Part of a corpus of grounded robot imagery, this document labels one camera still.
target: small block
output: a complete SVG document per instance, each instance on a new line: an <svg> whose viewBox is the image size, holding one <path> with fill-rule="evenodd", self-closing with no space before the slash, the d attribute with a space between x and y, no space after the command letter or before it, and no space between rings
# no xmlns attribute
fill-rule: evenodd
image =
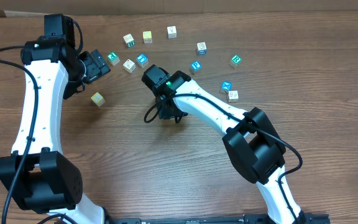
<svg viewBox="0 0 358 224"><path fill-rule="evenodd" d="M190 71L193 75L197 74L201 70L202 66L198 61L193 62L190 65Z"/></svg>
<svg viewBox="0 0 358 224"><path fill-rule="evenodd" d="M227 94L227 101L230 103L234 103L237 102L238 100L239 100L239 93L237 92L237 90L229 91L229 93Z"/></svg>
<svg viewBox="0 0 358 224"><path fill-rule="evenodd" d="M231 87L232 87L231 82L223 81L220 92L221 93L229 93L229 91L231 90Z"/></svg>
<svg viewBox="0 0 358 224"><path fill-rule="evenodd" d="M145 44L151 44L153 42L151 31L143 31L143 42Z"/></svg>
<svg viewBox="0 0 358 224"><path fill-rule="evenodd" d="M241 63L242 59L240 58L240 56L235 55L230 59L230 65L233 68L236 68L240 63Z"/></svg>
<svg viewBox="0 0 358 224"><path fill-rule="evenodd" d="M137 56L136 62L141 68L144 68L146 67L146 65L149 64L149 59L146 57L146 55L140 54L139 56Z"/></svg>
<svg viewBox="0 0 358 224"><path fill-rule="evenodd" d="M124 40L125 40L125 44L127 45L128 48L135 46L135 40L131 34L125 35Z"/></svg>
<svg viewBox="0 0 358 224"><path fill-rule="evenodd" d="M177 37L177 27L176 26L167 27L167 30L168 30L168 38L169 39Z"/></svg>
<svg viewBox="0 0 358 224"><path fill-rule="evenodd" d="M132 73L136 68L135 63L129 59L124 63L123 66L124 66L124 69L129 73Z"/></svg>
<svg viewBox="0 0 358 224"><path fill-rule="evenodd" d="M119 62L119 57L115 52L111 52L109 55L107 55L107 58L113 66L117 65Z"/></svg>
<svg viewBox="0 0 358 224"><path fill-rule="evenodd" d="M198 55L206 54L206 44L205 44L205 42L197 43L197 54Z"/></svg>
<svg viewBox="0 0 358 224"><path fill-rule="evenodd" d="M96 92L92 97L91 100L93 103L95 103L97 106L101 106L104 102L106 102L102 95L100 95L98 92Z"/></svg>

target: wooden table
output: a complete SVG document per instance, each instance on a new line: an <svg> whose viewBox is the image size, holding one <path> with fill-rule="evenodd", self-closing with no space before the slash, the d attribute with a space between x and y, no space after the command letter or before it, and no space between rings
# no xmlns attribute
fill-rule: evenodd
<svg viewBox="0 0 358 224"><path fill-rule="evenodd" d="M64 101L62 148L83 176L84 190L113 217L180 218L266 213L261 194L233 168L219 135L193 116L143 123L154 102L140 81L145 69L127 73L122 62L144 53L170 73L189 73L206 91L232 81L234 106L264 110L304 165L289 175L305 212L328 213L333 223L358 223L358 11L74 17L84 50L110 51L121 62L111 73ZM167 38L167 26L178 37ZM153 44L142 43L151 30ZM44 33L43 18L0 19L0 47L23 45ZM127 49L122 36L136 46ZM197 56L196 43L208 53ZM242 63L232 69L230 58ZM0 58L21 62L19 51ZM19 129L24 99L21 70L0 64L0 157L8 156ZM90 97L100 92L98 108ZM296 157L285 154L287 168ZM6 198L0 183L0 217ZM35 223L43 215L13 202L8 223Z"/></svg>

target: black cable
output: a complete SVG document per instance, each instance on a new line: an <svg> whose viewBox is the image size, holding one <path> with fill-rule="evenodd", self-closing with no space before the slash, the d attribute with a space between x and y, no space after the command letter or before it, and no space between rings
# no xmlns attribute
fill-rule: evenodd
<svg viewBox="0 0 358 224"><path fill-rule="evenodd" d="M61 220L63 219L66 219L67 221L69 221L71 224L77 224L76 221L74 221L72 218L66 216L65 214L55 214L55 215L51 215L51 216L48 216L47 218L44 218L41 222L38 222L38 224L44 224L46 223L47 221L53 219L53 218L57 218L57 217L60 217Z"/></svg>
<svg viewBox="0 0 358 224"><path fill-rule="evenodd" d="M205 96L201 96L201 95L199 95L199 94L194 94L194 93L176 94L176 95L174 95L174 96L172 96L172 97L168 97L168 98L162 99L161 101L157 102L157 103L154 104L152 107L150 107L150 109L146 112L146 114L145 114L145 116L144 116L144 122L145 122L145 123L150 123L150 122L152 122L152 121L157 117L158 113L159 113L160 110L162 109L162 105L163 105L166 101L172 100L173 98L181 97L181 96L193 96L193 97L195 97L195 98L203 99L203 100L207 101L208 103L210 103L211 105L213 105L213 106L214 106L216 109L218 109L220 112L222 112L223 114L225 114L227 117L229 117L229 118L231 118L231 119L233 119L233 120L235 120L235 121L237 121L237 122L242 122L241 119L239 119L239 118L233 116L232 114L230 114L229 112L225 111L223 108L221 108L220 106L218 106L218 105L217 105L216 103L214 103L212 100L208 99L208 98L205 97ZM158 107L158 106L159 106L159 108L157 109L157 112L156 112L156 114L153 116L153 118L150 119L150 120L147 120L147 117L148 117L148 115L150 114L150 112L151 112L154 108L156 108L156 107ZM301 155L299 154L299 152L298 152L294 147L292 147L290 144L286 143L284 140L281 140L281 139L275 137L274 135L269 134L269 133L267 133L267 132L265 132L265 131L263 131L263 130L257 128L257 127L255 127L254 125L252 125L252 123L245 123L245 125L248 125L249 128L252 128L252 129L254 129L254 130L257 131L257 132L260 132L261 134L263 134L263 135L265 135L265 136L268 136L268 137L274 139L276 142L279 142L279 143L283 144L284 146L286 146L287 148L289 148L289 149L297 156L297 158L299 159L299 164L298 164L295 168L292 168L292 169L290 169L290 170L284 172L283 174L281 174L280 176L278 176L278 180L277 180L278 186L280 187L280 191L281 191L281 193L283 194L285 203L287 203L288 209L291 211L291 214L292 214L292 216L293 216L293 218L294 218L294 220L295 220L295 223L298 223L298 219L297 219L297 217L296 217L296 215L295 215L295 213L294 213L294 211L293 211L293 209L292 209L292 207L291 207L291 205L290 205L290 203L289 203L289 201L288 201L288 199L287 199L287 196L285 195L284 188L283 188L283 186L282 186L283 182L282 182L281 180L282 180L282 178L283 178L284 176L286 176L287 174L291 174L291 173L297 171L298 169L301 169L301 166L302 166L302 164L303 164L303 160L302 160Z"/></svg>
<svg viewBox="0 0 358 224"><path fill-rule="evenodd" d="M83 42L83 39L82 39L82 31L81 31L81 28L80 28L80 25L77 23L77 21L74 21L73 20L73 23L74 25L77 27L78 29L78 32L80 32L80 46L78 47L78 49L75 51L75 53L77 55L79 55L82 51L82 47L84 46L84 42Z"/></svg>
<svg viewBox="0 0 358 224"><path fill-rule="evenodd" d="M0 49L0 52L5 51L5 50L23 49L23 48L24 48L24 46L3 47L3 48ZM33 74L31 74L31 72L28 71L28 69L26 69L22 65L19 65L19 64L13 63L13 62L8 62L8 61L1 60L1 59L0 59L0 63L6 64L6 65L11 65L13 67L16 67L16 68L19 68L19 69L25 71L26 74L28 74L28 76L31 78L32 83L34 85L34 108L33 108L33 112L32 112L30 131L29 131L29 135L27 137L27 144L25 145L25 149L24 149L24 152L23 152L23 155L22 155L22 160L20 161L20 164L17 167L15 176L13 177L13 181L11 183L11 186L10 186L9 190L8 190L7 197L6 197L6 200L5 200L5 205L4 205L4 210L2 212L2 220L1 220L1 223L5 224L6 223L6 217L7 217L7 211L8 211L8 208L9 208L9 204L11 202L11 197L13 195L13 191L14 191L16 182L17 182L17 180L19 178L19 175L22 172L22 169L24 167L25 159L26 159L26 157L27 157L27 155L28 155L28 153L30 151L31 142L34 141L33 133L34 133L34 127L35 127L35 119L37 117L38 98L39 97L38 97L37 81L35 80L35 77L33 76Z"/></svg>

